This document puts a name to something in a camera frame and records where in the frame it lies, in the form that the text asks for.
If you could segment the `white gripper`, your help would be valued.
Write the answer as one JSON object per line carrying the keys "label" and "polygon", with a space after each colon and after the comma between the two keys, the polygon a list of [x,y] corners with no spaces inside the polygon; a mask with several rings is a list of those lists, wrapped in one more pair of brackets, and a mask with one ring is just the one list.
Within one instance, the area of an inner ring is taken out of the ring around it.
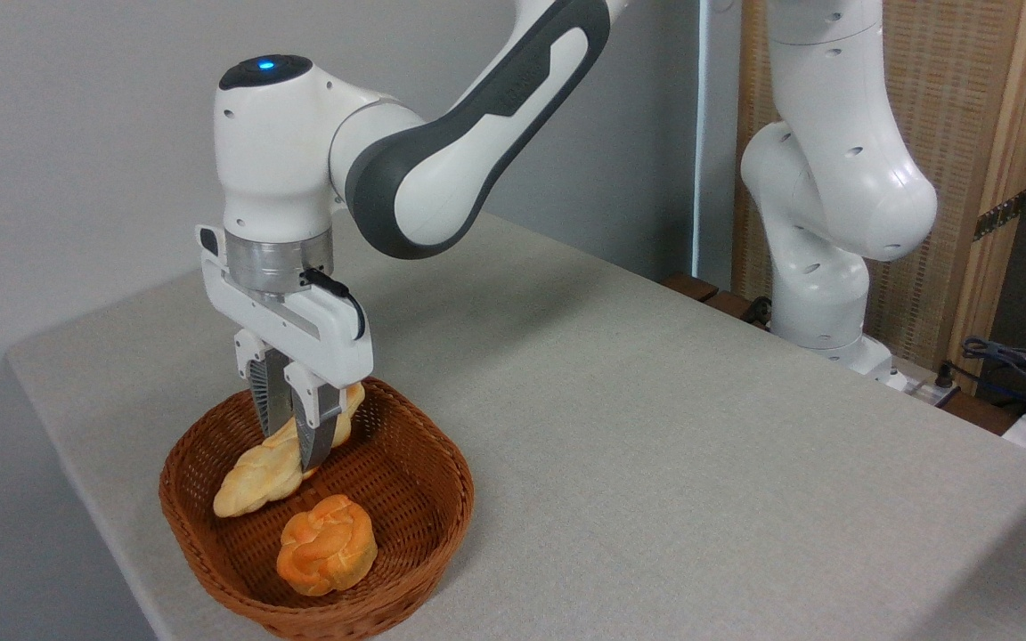
{"label": "white gripper", "polygon": [[243,328],[233,337],[237,369],[262,434],[270,437],[295,417],[301,469],[317,469],[333,445],[345,400],[339,388],[373,370],[370,329],[358,334],[355,305],[316,285],[278,297],[242,287],[229,272],[224,230],[200,224],[197,239],[208,299]]}

